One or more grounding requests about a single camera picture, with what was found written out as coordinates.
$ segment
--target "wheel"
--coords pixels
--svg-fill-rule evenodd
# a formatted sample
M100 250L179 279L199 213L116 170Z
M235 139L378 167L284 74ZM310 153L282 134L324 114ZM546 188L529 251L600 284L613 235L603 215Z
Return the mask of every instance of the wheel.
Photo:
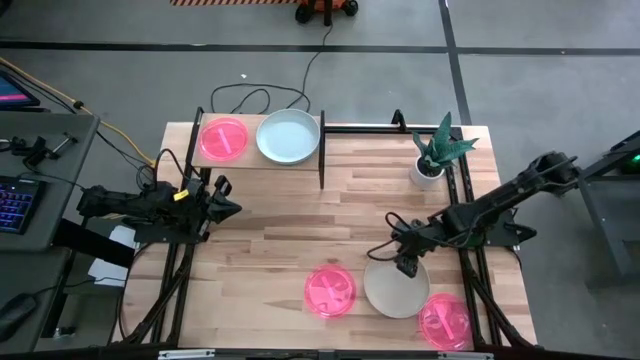
M313 16L313 9L305 4L300 4L296 9L296 21L300 24L308 23L311 20L311 16Z
M347 16L355 16L358 13L358 2L356 0L347 0L342 4L342 10Z

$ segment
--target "potted plant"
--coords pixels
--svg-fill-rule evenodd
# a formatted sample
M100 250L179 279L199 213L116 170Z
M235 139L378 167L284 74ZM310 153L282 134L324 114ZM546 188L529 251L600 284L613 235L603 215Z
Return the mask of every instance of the potted plant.
M473 143L478 139L449 141L451 137L451 113L442 119L438 130L431 137L429 144L420 140L420 135L413 133L413 142L420 150L420 156L409 171L409 177L414 184L425 188L429 183L444 173L444 169L453 165L453 161L464 153L474 150Z

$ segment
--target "yellow cable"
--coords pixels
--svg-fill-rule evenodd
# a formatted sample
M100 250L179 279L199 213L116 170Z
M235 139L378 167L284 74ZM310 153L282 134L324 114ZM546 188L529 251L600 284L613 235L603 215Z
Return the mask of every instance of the yellow cable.
M20 69L18 66L10 63L9 61L7 61L5 58L0 56L0 62L4 63L5 65L7 65L9 68L11 68L11 70L22 74L24 77L28 78L29 80L35 82L36 84L48 89L51 92L54 92L56 94L58 94L59 96L67 99L67 101L69 101L72 105L76 102L76 99L68 96L67 94L58 91L56 88L49 86L47 83L44 83L38 79L36 79L35 77L31 76L29 73L27 73L26 71ZM87 114L96 117L91 111L89 111L89 109L87 109L86 107L82 106L80 107L81 110L83 110L84 112L86 112ZM106 126L108 129L116 132L118 135L122 136L125 140L127 140L129 142L129 144L131 144L131 146L133 147L133 149L138 153L138 155L140 155L140 157L142 157L146 162L149 163L149 165L151 166L155 166L156 161L154 159L149 158L148 156L146 156L142 150L140 150L140 148L138 147L138 145L136 145L133 140L131 140L131 138L125 134L124 131L118 129L117 127L109 124L106 121L100 121L100 123L104 126Z

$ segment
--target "green plant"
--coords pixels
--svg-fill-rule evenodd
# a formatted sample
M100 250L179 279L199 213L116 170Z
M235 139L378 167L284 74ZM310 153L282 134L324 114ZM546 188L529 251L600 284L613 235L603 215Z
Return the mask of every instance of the green plant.
M459 158L467 151L474 150L473 143L478 139L449 141L451 138L451 113L442 119L436 133L431 137L429 144L420 140L420 135L413 133L413 142L420 149L418 170L427 176L437 176L442 169L453 165L453 160Z

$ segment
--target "white plate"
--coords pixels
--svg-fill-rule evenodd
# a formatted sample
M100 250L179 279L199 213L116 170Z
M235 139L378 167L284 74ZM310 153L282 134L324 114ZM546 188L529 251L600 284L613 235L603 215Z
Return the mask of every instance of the white plate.
M377 256L390 257L395 251ZM391 318L404 319L422 310L429 298L429 275L418 262L413 279L396 269L393 261L370 260L364 270L364 292L376 310Z
M260 152L273 162L295 165L316 151L320 126L304 111L278 110L260 123L256 141Z

